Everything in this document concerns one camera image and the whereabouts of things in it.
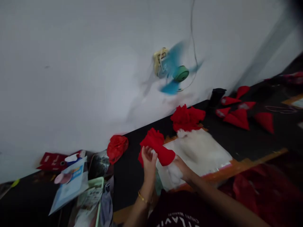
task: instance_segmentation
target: electric fan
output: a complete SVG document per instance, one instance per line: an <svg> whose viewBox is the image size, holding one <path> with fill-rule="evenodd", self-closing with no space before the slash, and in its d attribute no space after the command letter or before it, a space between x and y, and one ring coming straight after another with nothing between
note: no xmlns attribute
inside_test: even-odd
<svg viewBox="0 0 303 227"><path fill-rule="evenodd" d="M160 89L161 92L168 95L175 95L177 92L183 91L185 88L180 88L180 83L184 81L190 73L196 73L203 63L202 61L200 63L197 63L196 61L196 66L192 67L191 69L187 69L184 65L182 65L180 63L180 58L182 56L184 46L185 42L181 41L173 46L170 50L162 48L161 51L154 54L155 73L159 78L166 77L168 80L171 80Z"/></svg>

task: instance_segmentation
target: hand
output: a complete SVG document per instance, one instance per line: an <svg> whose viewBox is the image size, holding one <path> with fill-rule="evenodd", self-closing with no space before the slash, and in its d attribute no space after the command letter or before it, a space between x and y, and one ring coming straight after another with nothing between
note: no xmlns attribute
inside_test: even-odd
<svg viewBox="0 0 303 227"><path fill-rule="evenodd" d="M142 147L142 159L144 167L144 182L152 186L156 180L156 161L158 154L151 153L152 148Z"/></svg>
<svg viewBox="0 0 303 227"><path fill-rule="evenodd" d="M185 164L185 162L178 155L176 155L174 163L183 174L182 180L189 183L189 181L191 181L195 173Z"/></svg>

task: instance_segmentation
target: black t-shirt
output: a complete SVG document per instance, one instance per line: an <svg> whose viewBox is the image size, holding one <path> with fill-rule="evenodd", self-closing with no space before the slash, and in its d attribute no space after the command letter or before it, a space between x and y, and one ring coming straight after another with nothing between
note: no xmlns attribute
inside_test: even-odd
<svg viewBox="0 0 303 227"><path fill-rule="evenodd" d="M229 223L194 193L167 193L162 190L147 226L202 227L229 226Z"/></svg>

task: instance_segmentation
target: white wall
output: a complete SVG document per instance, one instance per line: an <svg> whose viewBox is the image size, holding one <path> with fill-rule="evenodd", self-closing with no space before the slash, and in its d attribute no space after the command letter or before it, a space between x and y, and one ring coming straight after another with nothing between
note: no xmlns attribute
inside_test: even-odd
<svg viewBox="0 0 303 227"><path fill-rule="evenodd" d="M44 152L101 151L115 133L231 89L285 6L276 0L196 1L195 82L158 91L152 55L190 37L186 0L2 0L0 182L32 173ZM184 56L194 64L192 44ZM190 78L182 87L190 83Z"/></svg>
<svg viewBox="0 0 303 227"><path fill-rule="evenodd" d="M281 73L302 51L302 27L297 26L277 49L264 69L254 77L248 78L245 84L251 86Z"/></svg>

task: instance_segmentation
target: white cotton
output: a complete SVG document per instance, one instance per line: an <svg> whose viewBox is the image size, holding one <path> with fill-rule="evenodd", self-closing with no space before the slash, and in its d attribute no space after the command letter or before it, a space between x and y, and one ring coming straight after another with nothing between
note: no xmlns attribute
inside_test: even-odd
<svg viewBox="0 0 303 227"><path fill-rule="evenodd" d="M172 184L174 186L178 186L181 182L181 178L183 177L181 170L174 162L172 162L167 166L167 171L170 176L170 180Z"/></svg>
<svg viewBox="0 0 303 227"><path fill-rule="evenodd" d="M176 140L164 146L173 150L199 176L216 172L230 164L231 155L203 129L191 132L179 130L177 134ZM181 180L181 171L174 163L163 167L157 161L156 166L165 190L171 190L185 183Z"/></svg>

